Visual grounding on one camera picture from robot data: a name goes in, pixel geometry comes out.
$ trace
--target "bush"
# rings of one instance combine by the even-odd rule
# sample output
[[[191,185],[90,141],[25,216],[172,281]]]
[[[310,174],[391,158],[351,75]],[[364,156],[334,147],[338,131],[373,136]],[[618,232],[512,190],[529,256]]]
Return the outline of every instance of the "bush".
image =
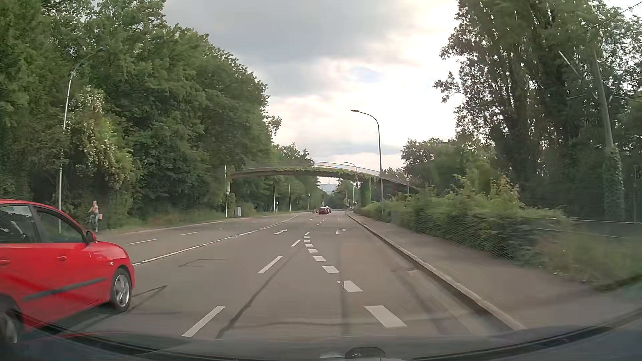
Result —
[[[393,222],[418,233],[443,238],[520,263],[537,263],[537,238],[533,216],[564,218],[558,211],[531,209],[519,201],[519,189],[506,177],[492,182],[488,195],[477,193],[459,177],[462,187],[443,197],[432,189],[404,202],[373,203],[359,214]]]

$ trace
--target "street lamp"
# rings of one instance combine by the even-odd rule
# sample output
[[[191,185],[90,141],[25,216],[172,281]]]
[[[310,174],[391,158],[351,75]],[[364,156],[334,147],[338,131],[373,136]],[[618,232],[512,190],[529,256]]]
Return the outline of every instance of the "street lamp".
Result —
[[[350,162],[344,162],[344,163],[345,164],[351,164],[351,165],[354,166],[354,169],[355,169],[355,171],[354,171],[354,179],[355,179],[355,181],[357,181],[358,180],[357,173],[359,172],[359,167],[357,167],[356,164],[354,164],[354,163],[350,163]],[[354,208],[354,184],[352,185],[352,208]]]
[[[65,114],[62,117],[62,131],[64,132],[65,129],[67,128],[67,110],[69,108],[69,93],[71,92],[71,80],[74,78],[74,75],[76,75],[76,71],[78,68],[85,62],[85,60],[93,57],[94,55],[101,53],[105,50],[109,49],[106,46],[102,46],[98,49],[96,49],[93,53],[87,55],[84,57],[81,61],[74,66],[74,69],[69,73],[69,85],[67,86],[67,99],[65,100]],[[58,209],[62,210],[62,164],[60,165],[60,169],[58,170]]]
[[[381,131],[379,130],[379,122],[377,118],[368,113],[360,112],[356,109],[350,109],[350,111],[370,116],[377,123],[377,138],[379,139],[379,180],[381,181],[381,216],[383,216],[383,167],[381,165]]]

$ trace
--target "road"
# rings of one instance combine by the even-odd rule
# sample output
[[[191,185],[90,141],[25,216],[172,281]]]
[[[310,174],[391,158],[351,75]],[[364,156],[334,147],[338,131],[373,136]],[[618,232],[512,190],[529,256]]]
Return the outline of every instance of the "road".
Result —
[[[63,320],[69,330],[301,341],[496,333],[343,211],[103,240],[135,263],[132,307],[120,315],[91,309]]]

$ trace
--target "gray cloud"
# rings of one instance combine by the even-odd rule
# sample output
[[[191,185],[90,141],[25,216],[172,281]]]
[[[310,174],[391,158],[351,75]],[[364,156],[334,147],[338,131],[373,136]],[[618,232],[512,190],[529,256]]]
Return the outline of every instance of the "gray cloud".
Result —
[[[301,141],[297,142],[297,148],[306,148],[314,160],[324,161],[334,155],[353,155],[360,153],[379,153],[379,146],[374,139],[371,143],[353,143],[341,139],[330,139],[328,141]],[[381,145],[381,155],[399,155],[401,146]]]
[[[390,61],[389,36],[415,24],[400,0],[167,0],[164,13],[170,24],[208,33],[279,96],[328,90],[311,69],[322,58]]]

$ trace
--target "bicycle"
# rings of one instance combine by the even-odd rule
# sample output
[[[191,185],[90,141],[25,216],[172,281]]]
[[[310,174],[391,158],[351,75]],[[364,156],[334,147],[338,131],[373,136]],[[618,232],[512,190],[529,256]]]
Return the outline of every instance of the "bicycle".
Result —
[[[90,229],[94,231],[94,233],[98,233],[98,219],[100,216],[96,217],[94,215],[89,215],[89,218],[87,219],[87,223],[90,226]]]

